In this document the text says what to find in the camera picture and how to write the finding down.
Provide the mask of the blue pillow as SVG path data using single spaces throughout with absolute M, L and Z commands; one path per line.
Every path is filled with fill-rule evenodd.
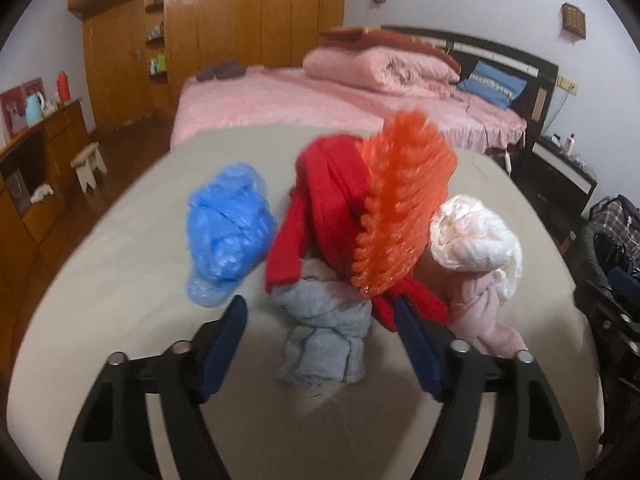
M 522 94 L 526 84 L 524 79 L 478 61 L 472 73 L 457 84 L 457 89 L 479 96 L 489 104 L 506 110 Z

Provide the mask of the pink knotted sock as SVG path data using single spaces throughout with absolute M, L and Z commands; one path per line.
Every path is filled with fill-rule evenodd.
M 513 358 L 527 347 L 517 330 L 498 320 L 503 305 L 499 278 L 496 272 L 451 272 L 445 288 L 447 327 L 480 353 Z

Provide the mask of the red picture frame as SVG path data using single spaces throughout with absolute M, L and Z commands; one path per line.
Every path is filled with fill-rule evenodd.
M 1 93 L 1 114 L 6 134 L 10 140 L 28 127 L 26 101 L 31 94 L 36 92 L 40 92 L 43 96 L 46 95 L 40 77 Z

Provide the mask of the wall power outlet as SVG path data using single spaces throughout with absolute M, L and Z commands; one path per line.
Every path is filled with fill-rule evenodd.
M 556 78 L 556 85 L 561 88 L 563 91 L 571 94 L 572 96 L 576 96 L 578 92 L 578 84 L 576 82 L 567 79 L 566 77 L 559 75 Z

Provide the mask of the white plastic bag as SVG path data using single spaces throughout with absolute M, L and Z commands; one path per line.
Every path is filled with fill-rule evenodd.
M 502 304 L 514 296 L 522 277 L 520 240 L 503 218 L 469 195 L 451 197 L 434 213 L 430 252 L 445 269 L 490 274 Z

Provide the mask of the wooden wardrobe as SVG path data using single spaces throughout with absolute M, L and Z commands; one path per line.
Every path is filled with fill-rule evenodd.
M 345 0 L 67 0 L 82 21 L 100 129 L 175 114 L 184 82 L 224 58 L 297 67 Z

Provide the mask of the beige table cloth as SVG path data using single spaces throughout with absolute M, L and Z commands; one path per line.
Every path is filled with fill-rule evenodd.
M 199 133 L 174 148 L 110 209 L 56 276 L 28 326 L 9 388 L 9 433 L 39 477 L 58 476 L 79 411 L 107 357 L 155 356 L 218 318 L 186 296 L 191 193 L 234 162 L 264 178 L 272 213 L 288 208 L 298 153 L 312 127 Z M 458 151 L 451 194 L 481 200 L 521 241 L 523 275 L 500 311 L 536 356 L 584 468 L 599 453 L 602 394 L 574 281 L 536 212 L 490 158 Z M 220 393 L 202 409 L 235 479 L 407 479 L 439 413 L 397 335 L 373 325 L 366 376 L 352 386 L 295 388 L 277 370 L 288 320 L 256 269 L 239 289 L 250 314 Z

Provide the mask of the blue plastic bag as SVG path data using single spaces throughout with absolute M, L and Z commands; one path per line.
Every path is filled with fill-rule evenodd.
M 186 215 L 190 300 L 208 308 L 222 304 L 266 258 L 276 229 L 266 182 L 253 166 L 229 165 L 198 188 Z

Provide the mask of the wooden side cabinet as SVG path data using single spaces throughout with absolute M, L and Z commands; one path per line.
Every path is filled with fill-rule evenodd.
M 81 102 L 63 105 L 1 150 L 1 307 L 23 299 L 36 264 L 56 270 L 70 238 L 70 163 L 89 144 Z

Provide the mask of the red thermos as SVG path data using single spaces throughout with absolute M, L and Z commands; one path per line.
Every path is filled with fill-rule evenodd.
M 70 95 L 70 82 L 64 70 L 61 70 L 56 77 L 56 93 L 61 103 L 68 103 L 72 100 L 72 96 Z

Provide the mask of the plaid cloth pile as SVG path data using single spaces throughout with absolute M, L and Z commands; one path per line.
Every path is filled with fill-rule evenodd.
M 639 208 L 629 198 L 622 194 L 605 197 L 590 208 L 589 221 L 614 236 L 632 265 L 639 267 Z

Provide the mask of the orange foam net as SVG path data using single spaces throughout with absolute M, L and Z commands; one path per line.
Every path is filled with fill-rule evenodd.
M 431 220 L 457 169 L 454 148 L 420 110 L 387 118 L 358 145 L 369 171 L 352 284 L 366 298 L 412 273 L 430 244 Z

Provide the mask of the black headboard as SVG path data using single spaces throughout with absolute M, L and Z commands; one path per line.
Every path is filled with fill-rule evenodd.
M 427 40 L 435 47 L 445 50 L 461 65 L 462 78 L 472 73 L 478 61 L 483 61 L 525 80 L 526 87 L 512 102 L 511 108 L 527 122 L 526 148 L 531 148 L 540 137 L 551 105 L 556 77 L 559 75 L 558 66 L 505 44 L 458 32 L 401 25 L 383 25 L 382 29 Z

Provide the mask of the red gloves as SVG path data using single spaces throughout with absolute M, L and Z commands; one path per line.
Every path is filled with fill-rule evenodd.
M 289 285 L 302 277 L 302 259 L 314 252 L 343 281 L 352 284 L 357 235 L 362 232 L 369 171 L 358 145 L 366 139 L 331 134 L 311 142 L 296 159 L 291 203 L 266 262 L 265 288 Z M 393 304 L 407 296 L 424 320 L 446 324 L 449 312 L 412 273 L 370 298 L 373 314 L 385 328 L 395 330 Z

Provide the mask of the grey knotted sock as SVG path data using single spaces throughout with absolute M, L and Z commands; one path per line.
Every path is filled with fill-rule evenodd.
M 273 287 L 271 297 L 295 326 L 278 377 L 294 386 L 356 384 L 364 377 L 364 338 L 372 302 L 319 259 L 302 261 L 302 277 Z

